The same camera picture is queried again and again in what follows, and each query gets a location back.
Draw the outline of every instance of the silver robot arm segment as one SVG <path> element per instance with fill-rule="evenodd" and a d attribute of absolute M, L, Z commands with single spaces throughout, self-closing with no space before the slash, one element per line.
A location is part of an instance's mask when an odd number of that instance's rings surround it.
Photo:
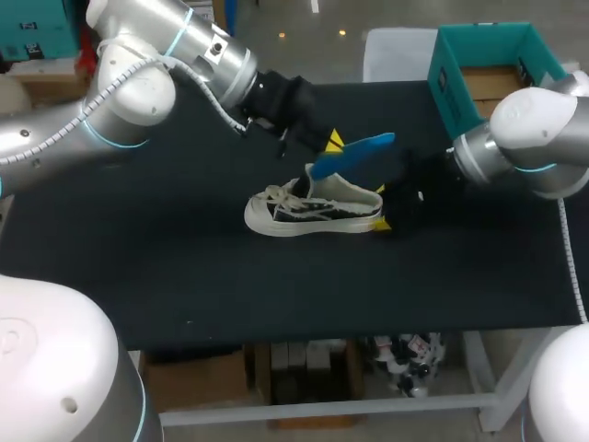
<path fill-rule="evenodd" d="M 140 39 L 125 42 L 147 57 L 156 54 Z M 174 100 L 174 84 L 155 59 L 110 46 L 85 99 L 0 120 L 0 197 L 75 164 L 116 160 L 140 147 Z"/>
<path fill-rule="evenodd" d="M 575 72 L 549 89 L 504 99 L 489 123 L 458 137 L 454 157 L 468 180 L 487 184 L 516 171 L 537 195 L 577 193 L 589 180 L 589 77 Z"/>
<path fill-rule="evenodd" d="M 167 57 L 190 68 L 220 113 L 244 100 L 258 74 L 249 49 L 180 0 L 92 0 L 87 21 L 106 44 L 86 98 L 0 120 L 0 198 L 145 144 L 175 102 Z"/>

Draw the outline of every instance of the teal cardboard box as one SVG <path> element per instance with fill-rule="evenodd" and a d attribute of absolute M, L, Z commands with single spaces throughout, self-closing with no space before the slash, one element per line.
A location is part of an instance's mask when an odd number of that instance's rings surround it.
<path fill-rule="evenodd" d="M 565 76 L 531 24 L 485 23 L 439 28 L 428 83 L 454 139 L 488 119 L 517 89 Z"/>
<path fill-rule="evenodd" d="M 40 30 L 21 35 L 0 31 L 0 54 L 7 62 L 76 57 L 79 44 L 68 32 Z"/>
<path fill-rule="evenodd" d="M 75 0 L 3 0 L 0 55 L 9 62 L 77 56 L 77 12 Z"/>

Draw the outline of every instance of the shoe on shelf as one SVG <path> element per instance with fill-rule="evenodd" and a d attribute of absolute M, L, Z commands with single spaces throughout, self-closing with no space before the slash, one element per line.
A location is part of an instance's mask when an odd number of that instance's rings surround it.
<path fill-rule="evenodd" d="M 375 228 L 381 196 L 355 186 L 340 175 L 313 181 L 311 164 L 300 178 L 268 186 L 252 196 L 244 214 L 254 232 L 270 237 L 296 237 L 316 232 L 364 233 Z"/>

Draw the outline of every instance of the blue plastic tool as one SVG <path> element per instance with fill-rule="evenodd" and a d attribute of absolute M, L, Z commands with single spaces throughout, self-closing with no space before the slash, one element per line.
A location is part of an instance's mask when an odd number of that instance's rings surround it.
<path fill-rule="evenodd" d="M 371 136 L 341 148 L 342 152 L 326 152 L 320 155 L 309 171 L 313 180 L 323 180 L 357 165 L 359 162 L 382 150 L 388 149 L 395 141 L 395 134 Z"/>

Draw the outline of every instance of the white table frame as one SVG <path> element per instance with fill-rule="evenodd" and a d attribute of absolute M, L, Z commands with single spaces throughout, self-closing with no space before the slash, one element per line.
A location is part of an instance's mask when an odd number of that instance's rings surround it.
<path fill-rule="evenodd" d="M 524 331 L 519 348 L 498 381 L 495 381 L 480 333 L 464 332 L 467 369 L 473 389 L 471 394 L 424 399 L 396 398 L 167 412 L 161 413 L 160 419 L 163 426 L 182 426 L 340 414 L 479 409 L 481 430 L 496 432 L 505 426 L 525 398 L 539 356 L 554 339 L 568 329 L 569 327 L 557 327 Z M 131 353 L 133 360 L 138 362 L 139 352 Z"/>

